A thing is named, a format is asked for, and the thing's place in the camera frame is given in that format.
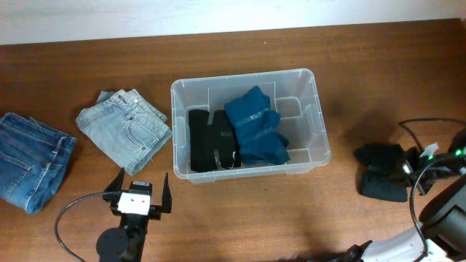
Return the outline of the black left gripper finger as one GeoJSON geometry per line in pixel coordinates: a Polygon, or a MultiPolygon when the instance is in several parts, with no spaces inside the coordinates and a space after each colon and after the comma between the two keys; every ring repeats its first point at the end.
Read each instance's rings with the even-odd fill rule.
{"type": "Polygon", "coordinates": [[[118,175],[113,179],[112,182],[105,188],[105,192],[118,192],[122,188],[123,180],[125,177],[125,169],[122,168],[118,175]]]}
{"type": "Polygon", "coordinates": [[[166,173],[165,179],[164,179],[163,191],[162,191],[161,211],[162,213],[171,213],[171,210],[172,210],[172,196],[170,192],[168,173],[166,173]]]}

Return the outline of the dark grey garment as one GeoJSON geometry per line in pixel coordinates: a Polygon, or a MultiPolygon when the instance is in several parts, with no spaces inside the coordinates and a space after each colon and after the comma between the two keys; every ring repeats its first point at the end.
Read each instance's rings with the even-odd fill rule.
{"type": "Polygon", "coordinates": [[[404,154],[399,144],[367,143],[353,154],[363,166],[361,195],[388,202],[408,201],[404,178],[397,166],[404,154]]]}

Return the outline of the black garment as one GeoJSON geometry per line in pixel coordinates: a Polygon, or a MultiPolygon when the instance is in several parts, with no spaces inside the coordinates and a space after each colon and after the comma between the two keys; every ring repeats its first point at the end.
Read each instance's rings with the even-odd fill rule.
{"type": "Polygon", "coordinates": [[[241,166],[240,149],[225,110],[189,112],[191,170],[210,172],[241,166]]]}

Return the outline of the blue garment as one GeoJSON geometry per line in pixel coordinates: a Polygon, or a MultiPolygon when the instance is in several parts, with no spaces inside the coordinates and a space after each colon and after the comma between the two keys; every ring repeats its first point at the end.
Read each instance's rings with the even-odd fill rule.
{"type": "Polygon", "coordinates": [[[290,160],[289,140],[277,128],[281,115],[272,109],[271,98],[255,86],[224,105],[234,128],[242,162],[246,165],[282,165],[290,160]]]}

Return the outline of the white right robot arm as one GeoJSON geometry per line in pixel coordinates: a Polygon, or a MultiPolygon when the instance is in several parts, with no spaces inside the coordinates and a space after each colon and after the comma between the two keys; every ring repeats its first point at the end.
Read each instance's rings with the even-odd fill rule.
{"type": "Polygon", "coordinates": [[[353,245],[339,261],[463,261],[465,259],[465,131],[457,133],[444,154],[432,144],[419,152],[399,145],[368,144],[354,155],[366,168],[363,196],[408,202],[413,228],[382,241],[353,245]],[[440,178],[457,180],[415,212],[414,199],[440,178]]]}

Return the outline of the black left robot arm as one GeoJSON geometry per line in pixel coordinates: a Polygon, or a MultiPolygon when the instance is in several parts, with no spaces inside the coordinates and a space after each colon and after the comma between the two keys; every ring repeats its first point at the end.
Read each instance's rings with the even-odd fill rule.
{"type": "Polygon", "coordinates": [[[162,204],[151,203],[152,184],[133,181],[122,189],[125,170],[106,187],[103,200],[110,204],[113,215],[120,217],[117,227],[105,230],[96,242],[100,261],[140,262],[150,220],[158,221],[163,213],[172,210],[169,180],[165,176],[162,204]]]}

